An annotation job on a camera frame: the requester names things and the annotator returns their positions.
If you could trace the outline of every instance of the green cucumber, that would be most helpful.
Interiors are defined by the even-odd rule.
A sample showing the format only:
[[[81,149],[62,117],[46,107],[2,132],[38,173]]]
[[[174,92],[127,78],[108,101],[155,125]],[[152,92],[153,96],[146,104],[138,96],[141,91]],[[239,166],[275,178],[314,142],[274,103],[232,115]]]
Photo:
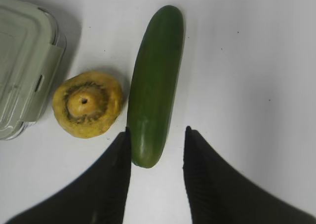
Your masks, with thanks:
[[[168,5],[152,17],[140,45],[127,111],[132,161],[137,166],[151,168],[161,157],[172,114],[183,35],[182,14]]]

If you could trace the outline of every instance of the white table surface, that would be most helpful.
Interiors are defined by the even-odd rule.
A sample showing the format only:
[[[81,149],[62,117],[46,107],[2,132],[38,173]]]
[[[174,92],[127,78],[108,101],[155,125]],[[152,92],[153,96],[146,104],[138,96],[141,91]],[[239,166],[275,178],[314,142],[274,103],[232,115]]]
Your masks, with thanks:
[[[125,224],[190,224],[182,165],[185,127],[197,129],[250,180],[316,215],[315,0],[28,0],[68,38],[63,79],[105,69],[128,92],[147,23],[173,4],[186,18],[169,136],[152,169],[132,166]],[[20,137],[0,142],[0,223],[85,171],[126,124],[83,140],[49,106]]]

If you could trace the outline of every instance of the hole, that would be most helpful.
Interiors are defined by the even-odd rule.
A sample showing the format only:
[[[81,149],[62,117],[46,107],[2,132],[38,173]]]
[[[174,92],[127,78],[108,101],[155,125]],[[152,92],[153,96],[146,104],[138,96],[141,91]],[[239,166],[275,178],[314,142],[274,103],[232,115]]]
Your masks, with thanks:
[[[36,88],[35,88],[35,92],[38,91],[39,87],[40,87],[40,83],[41,83],[41,80],[43,79],[43,75],[40,75],[39,76],[39,80],[38,80],[38,83],[36,84]]]

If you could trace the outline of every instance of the plastic container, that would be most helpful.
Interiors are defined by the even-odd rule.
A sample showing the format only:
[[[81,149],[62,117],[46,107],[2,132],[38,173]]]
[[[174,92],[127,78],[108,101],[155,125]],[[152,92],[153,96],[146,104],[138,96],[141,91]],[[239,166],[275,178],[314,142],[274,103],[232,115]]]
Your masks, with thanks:
[[[20,0],[0,0],[0,139],[41,115],[66,48],[54,17]]]

